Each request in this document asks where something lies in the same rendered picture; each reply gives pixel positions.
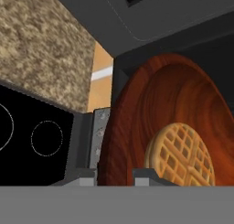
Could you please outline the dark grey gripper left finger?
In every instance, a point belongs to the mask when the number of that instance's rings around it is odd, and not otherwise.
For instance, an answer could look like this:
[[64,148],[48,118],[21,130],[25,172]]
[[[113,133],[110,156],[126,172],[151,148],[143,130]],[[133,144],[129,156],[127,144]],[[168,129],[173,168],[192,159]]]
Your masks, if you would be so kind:
[[78,168],[54,183],[53,187],[95,187],[97,185],[97,170],[95,168]]

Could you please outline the black hob with grey frame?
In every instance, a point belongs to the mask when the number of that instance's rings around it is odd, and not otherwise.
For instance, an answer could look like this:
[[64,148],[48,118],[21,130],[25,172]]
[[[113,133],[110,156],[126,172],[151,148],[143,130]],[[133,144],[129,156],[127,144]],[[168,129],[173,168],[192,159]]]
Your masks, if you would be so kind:
[[0,80],[0,187],[46,187],[95,168],[110,109],[74,112]]

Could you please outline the brown wooden bowl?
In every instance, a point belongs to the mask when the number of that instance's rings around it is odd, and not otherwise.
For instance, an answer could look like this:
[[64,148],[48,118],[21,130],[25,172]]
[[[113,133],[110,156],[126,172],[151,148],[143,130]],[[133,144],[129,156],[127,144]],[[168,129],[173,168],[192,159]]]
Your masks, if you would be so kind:
[[234,186],[234,116],[212,79],[176,54],[147,60],[114,103],[98,163],[100,186],[129,186],[149,142],[170,123],[186,123],[208,148],[219,186]]

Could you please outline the golden round waffle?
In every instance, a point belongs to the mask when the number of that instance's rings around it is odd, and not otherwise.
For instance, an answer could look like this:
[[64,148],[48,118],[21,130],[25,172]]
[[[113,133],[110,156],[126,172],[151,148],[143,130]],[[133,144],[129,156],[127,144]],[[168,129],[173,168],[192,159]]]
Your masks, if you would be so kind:
[[144,166],[179,186],[213,187],[211,156],[199,134],[185,123],[171,123],[148,144]]

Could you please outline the orange wooden cupboard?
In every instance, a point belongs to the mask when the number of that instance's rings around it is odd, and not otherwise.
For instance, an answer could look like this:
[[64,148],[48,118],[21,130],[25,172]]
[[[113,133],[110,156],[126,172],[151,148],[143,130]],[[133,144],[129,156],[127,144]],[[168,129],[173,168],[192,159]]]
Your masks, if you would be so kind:
[[[99,44],[95,44],[92,73],[99,69],[104,69],[113,65],[111,55]],[[90,96],[88,111],[109,107],[111,105],[112,75],[100,80],[90,82]]]

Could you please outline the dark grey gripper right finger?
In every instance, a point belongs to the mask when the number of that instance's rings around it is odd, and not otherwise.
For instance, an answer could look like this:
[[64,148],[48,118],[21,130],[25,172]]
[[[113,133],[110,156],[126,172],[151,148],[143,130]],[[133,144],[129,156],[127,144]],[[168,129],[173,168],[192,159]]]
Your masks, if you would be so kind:
[[160,178],[153,168],[134,168],[132,174],[135,187],[171,187],[175,185],[175,183]]

